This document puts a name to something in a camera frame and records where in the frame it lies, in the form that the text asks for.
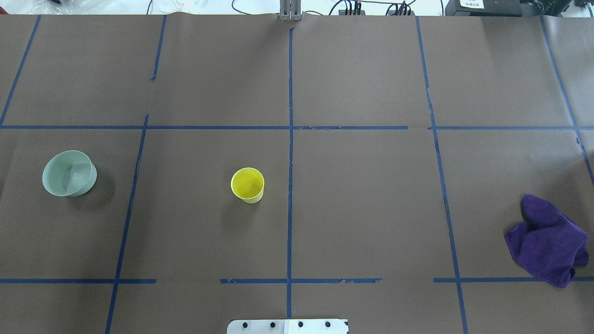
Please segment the yellow plastic cup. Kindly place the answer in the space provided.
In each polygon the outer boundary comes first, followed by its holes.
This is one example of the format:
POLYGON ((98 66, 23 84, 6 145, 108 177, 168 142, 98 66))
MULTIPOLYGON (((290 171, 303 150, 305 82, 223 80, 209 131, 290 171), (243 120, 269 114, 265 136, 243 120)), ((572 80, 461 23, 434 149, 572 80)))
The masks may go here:
POLYGON ((265 178, 255 168, 245 167, 232 175, 230 181, 232 193, 245 203, 258 203, 265 192, 265 178))

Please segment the pale green bowl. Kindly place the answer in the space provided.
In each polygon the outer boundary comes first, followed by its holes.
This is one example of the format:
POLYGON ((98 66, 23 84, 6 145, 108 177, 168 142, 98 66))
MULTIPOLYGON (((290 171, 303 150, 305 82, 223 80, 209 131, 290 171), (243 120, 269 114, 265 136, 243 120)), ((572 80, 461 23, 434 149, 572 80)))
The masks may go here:
POLYGON ((54 156, 43 169, 45 190, 57 197, 83 195, 97 180, 97 169, 89 156, 78 150, 68 150, 54 156))

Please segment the purple cloth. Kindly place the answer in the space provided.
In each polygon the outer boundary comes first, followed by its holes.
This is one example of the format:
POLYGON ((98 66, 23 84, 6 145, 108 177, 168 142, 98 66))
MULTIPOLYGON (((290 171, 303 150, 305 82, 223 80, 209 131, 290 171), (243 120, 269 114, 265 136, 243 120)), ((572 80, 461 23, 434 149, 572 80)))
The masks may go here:
POLYGON ((587 232, 551 202, 526 193, 520 203, 523 221, 504 234, 511 258, 529 274, 557 288, 566 288, 576 266, 590 256, 587 232))

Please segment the black computer box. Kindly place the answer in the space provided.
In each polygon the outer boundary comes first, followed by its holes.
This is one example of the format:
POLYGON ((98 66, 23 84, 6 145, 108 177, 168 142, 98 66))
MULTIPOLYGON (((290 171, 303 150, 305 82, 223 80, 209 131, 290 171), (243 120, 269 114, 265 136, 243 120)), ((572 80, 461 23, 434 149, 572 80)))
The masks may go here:
POLYGON ((445 16, 522 17, 519 0, 450 0, 445 16))

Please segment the grey aluminium profile post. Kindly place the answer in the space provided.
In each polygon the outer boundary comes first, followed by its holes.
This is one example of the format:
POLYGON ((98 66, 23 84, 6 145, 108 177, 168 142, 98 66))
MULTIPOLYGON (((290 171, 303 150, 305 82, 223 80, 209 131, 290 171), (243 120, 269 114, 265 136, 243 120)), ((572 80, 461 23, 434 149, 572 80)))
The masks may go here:
POLYGON ((280 21, 301 21, 303 18, 301 0, 280 0, 279 4, 280 21))

